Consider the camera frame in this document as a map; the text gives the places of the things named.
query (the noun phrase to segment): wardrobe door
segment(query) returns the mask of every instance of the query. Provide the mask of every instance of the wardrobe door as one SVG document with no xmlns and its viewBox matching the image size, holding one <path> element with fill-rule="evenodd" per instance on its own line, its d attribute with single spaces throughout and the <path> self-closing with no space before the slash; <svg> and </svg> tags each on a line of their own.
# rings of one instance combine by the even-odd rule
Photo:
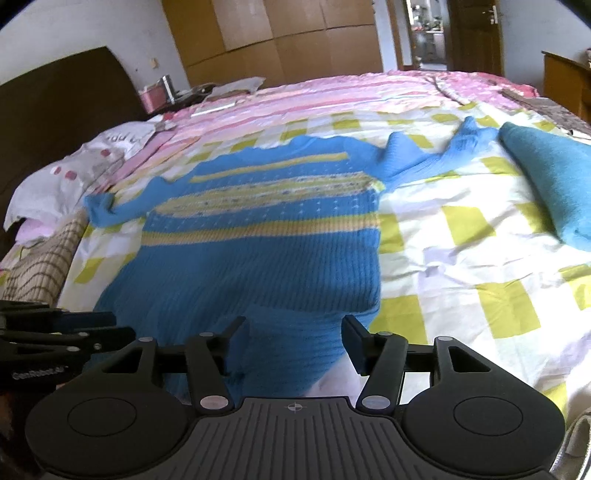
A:
<svg viewBox="0 0 591 480">
<path fill-rule="evenodd" d="M 327 35 L 333 75 L 382 71 L 378 33 L 374 25 L 332 28 Z"/>
<path fill-rule="evenodd" d="M 272 40 L 263 0 L 213 0 L 226 50 Z"/>
<path fill-rule="evenodd" d="M 326 28 L 374 25 L 371 0 L 320 0 Z"/>
<path fill-rule="evenodd" d="M 273 36 L 324 30 L 320 0 L 265 0 Z"/>
<path fill-rule="evenodd" d="M 185 69 L 226 51 L 211 0 L 163 0 L 162 5 Z"/>
<path fill-rule="evenodd" d="M 329 41 L 325 30 L 276 38 L 275 43 L 287 83 L 332 75 Z"/>
</svg>

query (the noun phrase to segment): blue sweater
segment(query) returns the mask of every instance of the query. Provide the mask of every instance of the blue sweater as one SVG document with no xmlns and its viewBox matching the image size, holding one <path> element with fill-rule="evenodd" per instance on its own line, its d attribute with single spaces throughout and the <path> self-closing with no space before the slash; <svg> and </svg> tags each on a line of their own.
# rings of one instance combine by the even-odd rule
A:
<svg viewBox="0 0 591 480">
<path fill-rule="evenodd" d="M 386 149 L 297 137 L 200 163 L 172 183 L 156 178 L 113 209 L 110 194 L 88 197 L 96 226 L 149 212 L 138 255 L 96 309 L 162 345 L 245 315 L 233 396 L 302 395 L 343 354 L 343 315 L 368 325 L 379 310 L 380 193 L 467 163 L 496 133 L 469 118 L 444 154 L 425 154 L 401 133 Z M 178 378 L 168 387 L 186 389 Z"/>
</svg>

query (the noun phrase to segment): circular pad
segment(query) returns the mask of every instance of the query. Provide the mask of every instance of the circular pad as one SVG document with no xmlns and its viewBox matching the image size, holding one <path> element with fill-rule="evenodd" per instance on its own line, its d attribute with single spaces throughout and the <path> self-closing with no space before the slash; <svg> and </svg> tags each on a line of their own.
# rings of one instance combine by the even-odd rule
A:
<svg viewBox="0 0 591 480">
<path fill-rule="evenodd" d="M 31 411 L 25 434 L 46 470 L 96 479 L 158 463 L 180 443 L 188 422 L 182 403 L 156 387 L 137 393 L 57 391 Z"/>
<path fill-rule="evenodd" d="M 467 431 L 487 436 L 507 435 L 523 421 L 520 409 L 495 397 L 468 398 L 456 406 L 453 416 Z"/>
<path fill-rule="evenodd" d="M 412 444 L 464 475 L 549 468 L 564 435 L 560 410 L 518 381 L 495 385 L 486 375 L 481 381 L 475 374 L 460 378 L 442 381 L 406 406 L 402 428 Z"/>
<path fill-rule="evenodd" d="M 88 437 L 108 437 L 131 427 L 135 407 L 119 398 L 94 398 L 75 406 L 68 416 L 70 427 Z"/>
</svg>

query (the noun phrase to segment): nightstand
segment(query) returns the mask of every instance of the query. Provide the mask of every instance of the nightstand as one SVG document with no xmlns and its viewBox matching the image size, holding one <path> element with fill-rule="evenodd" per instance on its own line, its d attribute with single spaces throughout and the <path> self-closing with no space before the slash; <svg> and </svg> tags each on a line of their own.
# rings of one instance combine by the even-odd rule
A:
<svg viewBox="0 0 591 480">
<path fill-rule="evenodd" d="M 194 93 L 188 93 L 187 95 L 183 95 L 177 98 L 174 103 L 166 103 L 160 108 L 157 108 L 152 113 L 150 113 L 150 115 L 154 116 L 159 115 L 161 113 L 178 112 L 183 108 L 187 108 L 188 106 L 203 102 L 207 95 L 209 95 L 209 92 L 203 93 L 201 91 L 198 91 Z"/>
</svg>

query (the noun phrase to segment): yellow checkered bed sheet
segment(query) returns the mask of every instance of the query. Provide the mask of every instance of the yellow checkered bed sheet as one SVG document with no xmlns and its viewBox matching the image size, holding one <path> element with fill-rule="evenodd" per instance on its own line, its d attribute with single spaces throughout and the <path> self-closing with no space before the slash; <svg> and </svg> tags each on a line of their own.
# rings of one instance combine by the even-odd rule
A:
<svg viewBox="0 0 591 480">
<path fill-rule="evenodd" d="M 271 148 L 298 135 L 349 135 L 384 146 L 403 131 L 441 151 L 467 115 L 561 135 L 539 115 L 471 103 L 452 111 L 343 112 L 305 118 L 232 140 L 199 140 L 160 166 L 118 184 L 116 202 L 151 178 L 176 179 L 197 162 L 245 147 Z M 591 254 L 561 244 L 519 168 L 498 143 L 466 167 L 406 184 L 380 204 L 382 307 L 372 331 L 411 343 L 451 335 L 552 398 L 572 418 L 591 405 Z M 88 227 L 59 306 L 92 309 L 140 245 L 143 220 Z"/>
</svg>

